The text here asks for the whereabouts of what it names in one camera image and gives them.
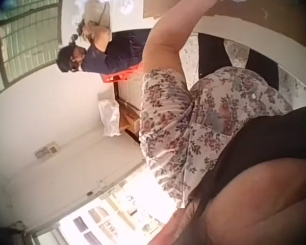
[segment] floral blouse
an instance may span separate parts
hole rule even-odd
[[[173,69],[152,70],[143,82],[141,149],[178,207],[248,120],[292,110],[262,77],[242,68],[219,69],[190,91]]]

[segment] bright window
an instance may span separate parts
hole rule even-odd
[[[0,12],[0,93],[53,64],[61,43],[62,0],[7,1]]]

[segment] white plastic bag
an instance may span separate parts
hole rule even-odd
[[[118,102],[116,100],[98,101],[98,110],[104,125],[103,135],[110,137],[119,136],[120,111]]]

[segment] dark navy shirt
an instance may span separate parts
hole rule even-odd
[[[108,75],[138,65],[148,34],[149,30],[115,33],[105,53],[92,44],[83,60],[82,70]]]

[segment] red basket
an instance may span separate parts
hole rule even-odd
[[[101,75],[104,83],[115,83],[115,82],[123,82],[127,81],[129,77],[136,73],[141,72],[143,70],[142,63],[132,66],[127,70],[117,72],[110,75]]]

